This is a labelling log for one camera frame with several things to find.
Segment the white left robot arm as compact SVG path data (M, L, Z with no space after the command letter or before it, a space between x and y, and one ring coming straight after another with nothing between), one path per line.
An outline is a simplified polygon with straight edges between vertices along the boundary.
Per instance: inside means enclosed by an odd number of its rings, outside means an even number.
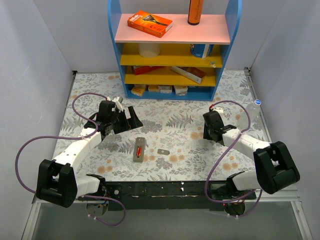
M79 139L54 159L40 163L36 197L65 208L85 195L91 195L95 200L103 199L107 193L103 185L105 178L96 174L77 177L75 171L110 133L119 134L143 126L133 106L128 107L128 112L129 118L118 98L101 101L98 112L83 126Z

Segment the grey battery cover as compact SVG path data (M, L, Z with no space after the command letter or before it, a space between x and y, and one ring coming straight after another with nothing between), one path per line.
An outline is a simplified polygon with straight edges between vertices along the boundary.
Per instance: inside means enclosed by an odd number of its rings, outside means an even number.
M157 153L160 154L160 155L168 156L170 154L170 151L169 150L165 150L165 149L158 149Z

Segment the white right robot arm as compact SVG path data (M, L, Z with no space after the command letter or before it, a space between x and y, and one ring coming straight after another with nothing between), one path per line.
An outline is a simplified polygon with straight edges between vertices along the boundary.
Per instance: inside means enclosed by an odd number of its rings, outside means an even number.
M263 190L272 195L300 181L301 176L287 148L281 142L267 142L242 133L233 125L225 125L221 111L203 114L204 139L234 149L254 161L254 171L241 171L229 176L227 195L237 199L246 190Z

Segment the grey remote control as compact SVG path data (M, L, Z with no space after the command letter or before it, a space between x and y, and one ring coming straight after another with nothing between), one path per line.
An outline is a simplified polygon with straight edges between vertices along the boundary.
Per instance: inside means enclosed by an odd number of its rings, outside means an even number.
M133 151L133 162L142 163L144 161L145 147L146 139L144 137L137 137Z

